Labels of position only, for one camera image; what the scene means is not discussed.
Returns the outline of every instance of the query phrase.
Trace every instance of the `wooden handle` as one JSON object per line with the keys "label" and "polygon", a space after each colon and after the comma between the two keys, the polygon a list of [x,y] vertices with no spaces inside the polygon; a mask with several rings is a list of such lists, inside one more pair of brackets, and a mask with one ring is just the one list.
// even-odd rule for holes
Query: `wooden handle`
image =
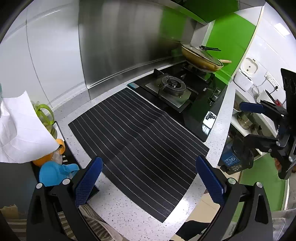
{"label": "wooden handle", "polygon": [[225,63],[225,64],[231,64],[232,63],[231,60],[227,60],[227,59],[219,59],[219,61],[221,63]]}

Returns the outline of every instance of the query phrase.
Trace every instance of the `stainless steel backsplash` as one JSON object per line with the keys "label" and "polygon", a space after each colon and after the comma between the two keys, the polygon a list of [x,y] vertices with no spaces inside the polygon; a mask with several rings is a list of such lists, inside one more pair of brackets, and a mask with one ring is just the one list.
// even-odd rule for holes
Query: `stainless steel backsplash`
{"label": "stainless steel backsplash", "polygon": [[196,23],[151,1],[80,1],[79,40],[86,86],[90,89],[147,63],[180,56],[176,42],[190,43]]}

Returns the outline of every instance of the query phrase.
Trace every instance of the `black lid handle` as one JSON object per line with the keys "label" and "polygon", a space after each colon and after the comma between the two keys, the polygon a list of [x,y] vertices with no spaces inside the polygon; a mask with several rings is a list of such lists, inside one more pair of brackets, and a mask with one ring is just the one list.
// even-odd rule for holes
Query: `black lid handle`
{"label": "black lid handle", "polygon": [[205,50],[205,51],[207,51],[207,50],[221,51],[218,48],[211,48],[211,47],[207,47],[207,46],[203,46],[203,45],[201,45],[200,48],[203,49],[203,50]]}

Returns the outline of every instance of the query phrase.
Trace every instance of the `tile floor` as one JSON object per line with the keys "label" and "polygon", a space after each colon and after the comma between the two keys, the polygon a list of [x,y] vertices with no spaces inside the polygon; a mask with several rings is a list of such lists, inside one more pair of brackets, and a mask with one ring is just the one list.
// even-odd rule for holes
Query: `tile floor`
{"label": "tile floor", "polygon": [[[227,175],[226,173],[223,172],[223,174],[229,178],[232,177],[235,180],[238,181],[240,172],[235,173],[233,175]],[[212,201],[210,195],[208,193],[204,194],[202,196],[201,201],[198,203],[198,205],[194,208],[192,213],[189,215],[186,221],[189,220],[195,220],[199,222],[204,222],[204,223],[210,223],[214,216],[216,215],[217,211],[219,210],[220,205],[216,204]],[[182,238],[180,238],[177,235],[174,235],[172,238],[174,241],[184,241]]]}

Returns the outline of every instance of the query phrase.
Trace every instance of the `green handle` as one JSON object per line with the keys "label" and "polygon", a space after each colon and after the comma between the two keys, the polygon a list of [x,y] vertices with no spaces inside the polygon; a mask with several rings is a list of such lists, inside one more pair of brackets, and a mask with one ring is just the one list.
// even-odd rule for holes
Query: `green handle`
{"label": "green handle", "polygon": [[[52,116],[52,120],[49,120],[49,119],[47,118],[47,116],[43,113],[43,111],[41,110],[41,108],[47,109],[47,110],[50,112],[50,114],[51,114],[51,116]],[[53,125],[53,124],[54,124],[54,114],[53,114],[51,108],[50,108],[48,105],[46,105],[46,104],[40,104],[40,105],[38,106],[38,108],[36,109],[36,114],[37,114],[38,116],[42,115],[42,117],[46,120],[46,122],[47,122],[48,124],[50,124],[50,125]]]}

